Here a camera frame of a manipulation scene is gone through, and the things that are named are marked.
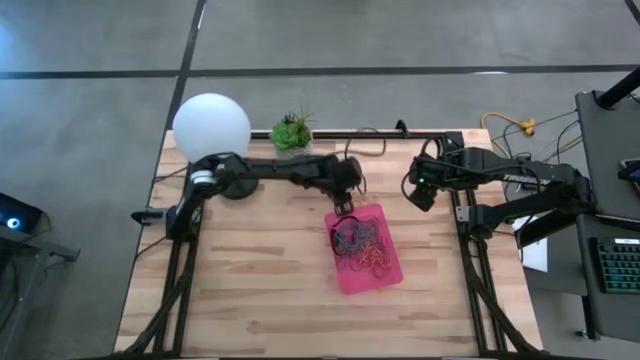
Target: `succulent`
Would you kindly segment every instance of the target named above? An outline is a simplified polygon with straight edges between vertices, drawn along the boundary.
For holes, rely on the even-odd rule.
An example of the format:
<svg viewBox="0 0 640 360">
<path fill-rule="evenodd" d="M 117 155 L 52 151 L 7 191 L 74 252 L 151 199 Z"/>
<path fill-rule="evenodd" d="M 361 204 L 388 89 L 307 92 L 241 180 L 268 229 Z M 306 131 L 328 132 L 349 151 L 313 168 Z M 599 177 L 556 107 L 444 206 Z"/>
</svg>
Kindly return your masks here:
<svg viewBox="0 0 640 360">
<path fill-rule="evenodd" d="M 310 114 L 289 112 L 271 132 L 271 141 L 278 150 L 304 148 L 311 141 L 311 130 L 307 125 Z"/>
</svg>

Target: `pink container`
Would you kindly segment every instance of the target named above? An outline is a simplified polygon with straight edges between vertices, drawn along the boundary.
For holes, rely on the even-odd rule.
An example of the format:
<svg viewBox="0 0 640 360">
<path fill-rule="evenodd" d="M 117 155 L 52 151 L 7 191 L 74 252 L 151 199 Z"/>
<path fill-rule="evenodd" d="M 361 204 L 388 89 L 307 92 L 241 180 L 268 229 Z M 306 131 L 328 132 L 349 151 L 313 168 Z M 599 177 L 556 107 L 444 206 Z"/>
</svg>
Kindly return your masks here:
<svg viewBox="0 0 640 360">
<path fill-rule="evenodd" d="M 345 295 L 352 295 L 401 282 L 402 269 L 382 206 L 356 207 L 351 216 L 353 218 L 338 218 L 329 213 L 324 217 L 340 290 Z M 366 228 L 355 231 L 365 231 L 367 236 L 352 236 L 353 229 L 360 226 L 357 224 L 364 224 Z"/>
</svg>

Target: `blue light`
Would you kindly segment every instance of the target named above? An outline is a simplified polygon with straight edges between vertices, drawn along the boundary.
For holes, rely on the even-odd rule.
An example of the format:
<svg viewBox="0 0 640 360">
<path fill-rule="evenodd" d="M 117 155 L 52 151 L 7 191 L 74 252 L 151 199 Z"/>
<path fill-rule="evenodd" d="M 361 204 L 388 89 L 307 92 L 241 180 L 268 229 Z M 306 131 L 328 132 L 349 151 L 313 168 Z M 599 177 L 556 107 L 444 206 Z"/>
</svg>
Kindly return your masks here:
<svg viewBox="0 0 640 360">
<path fill-rule="evenodd" d="M 9 220 L 7 220 L 7 226 L 9 227 L 9 229 L 17 229 L 18 226 L 20 226 L 20 220 L 16 219 L 16 218 L 11 218 Z"/>
</svg>

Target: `black bracket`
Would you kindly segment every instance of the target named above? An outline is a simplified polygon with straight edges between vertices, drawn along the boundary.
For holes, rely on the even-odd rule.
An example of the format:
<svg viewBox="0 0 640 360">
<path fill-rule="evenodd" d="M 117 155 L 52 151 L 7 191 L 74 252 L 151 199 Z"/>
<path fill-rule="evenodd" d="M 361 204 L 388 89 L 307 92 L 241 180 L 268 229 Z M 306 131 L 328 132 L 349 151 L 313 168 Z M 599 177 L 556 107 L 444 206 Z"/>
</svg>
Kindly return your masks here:
<svg viewBox="0 0 640 360">
<path fill-rule="evenodd" d="M 404 120 L 402 120 L 402 119 L 398 120 L 398 122 L 396 123 L 396 127 L 394 129 L 400 130 L 402 132 L 402 136 L 405 139 L 408 139 L 409 136 L 411 135 L 409 133 L 409 129 L 407 129 L 407 124 L 405 124 Z"/>
</svg>

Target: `potted plant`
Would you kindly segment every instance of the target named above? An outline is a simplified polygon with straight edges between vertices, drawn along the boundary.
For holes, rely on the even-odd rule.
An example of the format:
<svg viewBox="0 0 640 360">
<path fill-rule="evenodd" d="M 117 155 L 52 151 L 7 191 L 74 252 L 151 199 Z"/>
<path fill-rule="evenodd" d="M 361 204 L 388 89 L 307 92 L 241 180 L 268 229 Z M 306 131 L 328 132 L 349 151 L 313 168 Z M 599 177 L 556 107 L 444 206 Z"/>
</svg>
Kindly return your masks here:
<svg viewBox="0 0 640 360">
<path fill-rule="evenodd" d="M 311 114 L 306 114 L 302 110 L 300 114 L 290 111 L 279 123 L 274 125 L 271 131 L 271 141 L 276 147 L 278 157 L 290 158 L 311 152 L 310 117 Z"/>
</svg>

